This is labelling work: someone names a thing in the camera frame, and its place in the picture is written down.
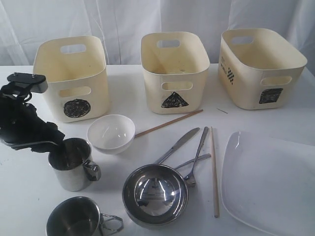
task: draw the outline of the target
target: black square label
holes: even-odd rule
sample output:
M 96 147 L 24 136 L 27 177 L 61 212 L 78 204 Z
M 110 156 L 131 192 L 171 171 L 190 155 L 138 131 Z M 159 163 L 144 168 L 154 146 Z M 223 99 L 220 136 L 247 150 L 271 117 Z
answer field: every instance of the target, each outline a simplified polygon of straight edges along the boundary
M 259 103 L 265 104 L 265 103 L 277 102 L 282 90 L 283 88 L 271 88 L 271 89 L 264 90 L 261 93 Z

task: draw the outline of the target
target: cream plastic bin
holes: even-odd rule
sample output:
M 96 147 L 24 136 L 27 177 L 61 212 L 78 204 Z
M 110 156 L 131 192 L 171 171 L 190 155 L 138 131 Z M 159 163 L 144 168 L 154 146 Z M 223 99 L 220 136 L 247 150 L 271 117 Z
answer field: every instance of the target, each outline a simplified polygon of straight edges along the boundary
M 68 53 L 72 49 L 82 50 Z M 38 48 L 33 72 L 46 76 L 48 89 L 43 96 L 59 121 L 95 118 L 109 109 L 106 60 L 97 37 L 69 37 L 43 43 Z
M 187 113 L 200 106 L 210 61 L 197 35 L 148 34 L 141 41 L 141 62 L 147 103 L 153 112 Z
M 219 78 L 243 109 L 282 106 L 307 59 L 269 29 L 232 29 L 222 34 Z

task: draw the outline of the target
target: stainless steel mug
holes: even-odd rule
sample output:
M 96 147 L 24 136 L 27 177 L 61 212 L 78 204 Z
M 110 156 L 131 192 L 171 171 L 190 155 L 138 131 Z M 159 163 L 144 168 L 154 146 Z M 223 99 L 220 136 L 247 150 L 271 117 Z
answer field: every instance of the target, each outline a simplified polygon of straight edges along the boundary
M 120 226 L 117 229 L 107 227 L 106 222 L 111 220 L 118 221 Z M 100 213 L 97 204 L 92 199 L 74 197 L 60 203 L 50 214 L 46 225 L 46 235 L 109 236 L 123 228 L 122 218 Z
M 63 141 L 63 148 L 49 153 L 49 164 L 65 190 L 79 191 L 100 179 L 101 170 L 92 161 L 91 152 L 86 140 L 71 138 Z

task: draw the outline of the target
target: white ceramic bowl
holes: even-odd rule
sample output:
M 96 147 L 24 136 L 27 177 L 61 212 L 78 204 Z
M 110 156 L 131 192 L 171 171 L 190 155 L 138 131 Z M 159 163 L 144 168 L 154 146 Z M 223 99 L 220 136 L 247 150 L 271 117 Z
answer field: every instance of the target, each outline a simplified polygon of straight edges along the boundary
M 88 140 L 103 153 L 118 154 L 131 145 L 135 132 L 135 125 L 128 117 L 107 115 L 90 125 Z

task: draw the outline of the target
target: metal fork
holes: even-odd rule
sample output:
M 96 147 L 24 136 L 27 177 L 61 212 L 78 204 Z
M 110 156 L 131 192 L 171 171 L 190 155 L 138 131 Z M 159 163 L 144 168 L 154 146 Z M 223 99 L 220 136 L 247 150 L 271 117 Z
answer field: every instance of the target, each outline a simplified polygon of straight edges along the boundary
M 200 143 L 199 143 L 199 146 L 197 149 L 196 157 L 195 157 L 195 160 L 194 160 L 193 165 L 192 165 L 192 169 L 191 169 L 190 173 L 188 175 L 186 175 L 184 178 L 188 187 L 195 187 L 196 186 L 196 179 L 194 176 L 194 168 L 195 168 L 199 153 L 201 151 L 201 148 L 202 148 L 202 146 L 205 142 L 206 136 L 208 134 L 208 130 L 209 130 L 209 128 L 207 126 L 204 127 L 203 132 L 202 132 L 202 136 L 200 139 Z

